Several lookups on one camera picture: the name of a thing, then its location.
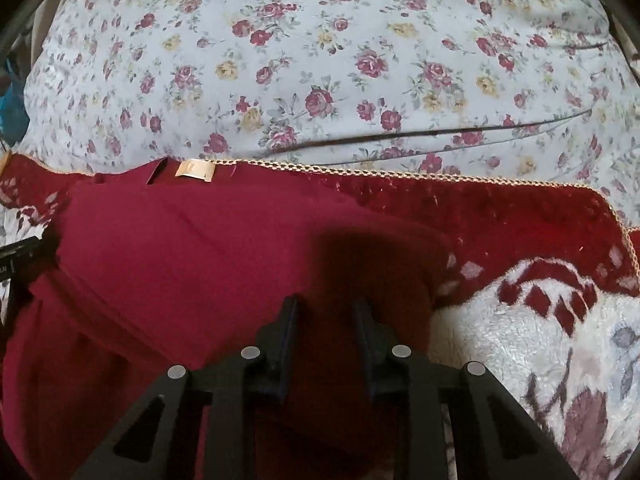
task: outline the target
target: beige label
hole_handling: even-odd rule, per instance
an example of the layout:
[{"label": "beige label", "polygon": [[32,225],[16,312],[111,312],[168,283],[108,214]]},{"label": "beige label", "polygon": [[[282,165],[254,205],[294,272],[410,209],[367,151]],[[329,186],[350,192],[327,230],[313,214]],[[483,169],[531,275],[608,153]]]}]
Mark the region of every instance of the beige label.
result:
[{"label": "beige label", "polygon": [[175,176],[190,176],[199,178],[205,182],[211,182],[213,173],[216,171],[216,163],[212,160],[198,160],[197,158],[188,158],[180,164]]}]

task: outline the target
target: blanket floral pattern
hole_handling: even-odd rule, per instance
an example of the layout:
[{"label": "blanket floral pattern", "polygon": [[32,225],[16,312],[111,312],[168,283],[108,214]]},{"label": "blanket floral pattern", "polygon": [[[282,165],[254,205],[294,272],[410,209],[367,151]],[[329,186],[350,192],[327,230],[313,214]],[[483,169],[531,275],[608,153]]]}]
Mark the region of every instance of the blanket floral pattern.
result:
[{"label": "blanket floral pattern", "polygon": [[640,223],[638,86],[608,31],[598,0],[70,0],[20,150],[583,182]]}]

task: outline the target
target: blue object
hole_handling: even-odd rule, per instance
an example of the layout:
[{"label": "blue object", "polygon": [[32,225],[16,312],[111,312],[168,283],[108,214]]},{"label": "blue object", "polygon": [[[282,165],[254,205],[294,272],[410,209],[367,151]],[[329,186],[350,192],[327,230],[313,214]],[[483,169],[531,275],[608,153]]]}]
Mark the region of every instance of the blue object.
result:
[{"label": "blue object", "polygon": [[24,83],[15,75],[9,60],[6,62],[6,69],[11,77],[11,84],[0,97],[0,136],[9,146],[13,146],[27,132],[29,116],[24,109]]}]

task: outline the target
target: red garment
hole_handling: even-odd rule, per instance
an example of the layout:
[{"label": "red garment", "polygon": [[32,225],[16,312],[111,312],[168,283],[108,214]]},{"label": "red garment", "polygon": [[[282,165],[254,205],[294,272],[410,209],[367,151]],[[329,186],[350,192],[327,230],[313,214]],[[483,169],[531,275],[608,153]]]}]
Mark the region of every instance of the red garment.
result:
[{"label": "red garment", "polygon": [[425,350],[450,251],[427,227],[279,179],[72,190],[57,267],[31,284],[4,358],[4,432],[36,480],[68,479],[156,375],[252,343],[294,292],[290,395],[258,417],[259,477],[351,479],[388,457],[394,418],[369,405],[350,303],[369,297]]}]

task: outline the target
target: round metal screw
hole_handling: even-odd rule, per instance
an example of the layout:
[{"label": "round metal screw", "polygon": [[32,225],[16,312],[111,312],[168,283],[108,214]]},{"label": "round metal screw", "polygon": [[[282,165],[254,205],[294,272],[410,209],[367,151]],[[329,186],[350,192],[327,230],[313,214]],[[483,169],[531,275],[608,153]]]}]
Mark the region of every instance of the round metal screw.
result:
[{"label": "round metal screw", "polygon": [[260,349],[257,346],[245,346],[240,355],[244,359],[255,359],[260,355]]},{"label": "round metal screw", "polygon": [[182,365],[174,365],[169,368],[166,374],[170,379],[180,379],[181,377],[184,377],[185,373],[187,373],[187,368]]},{"label": "round metal screw", "polygon": [[469,372],[471,375],[481,376],[481,375],[484,375],[484,373],[486,372],[486,368],[482,363],[479,363],[478,361],[471,361],[466,366],[466,371]]},{"label": "round metal screw", "polygon": [[391,349],[391,353],[396,357],[404,359],[411,355],[411,349],[407,345],[396,345]]}]

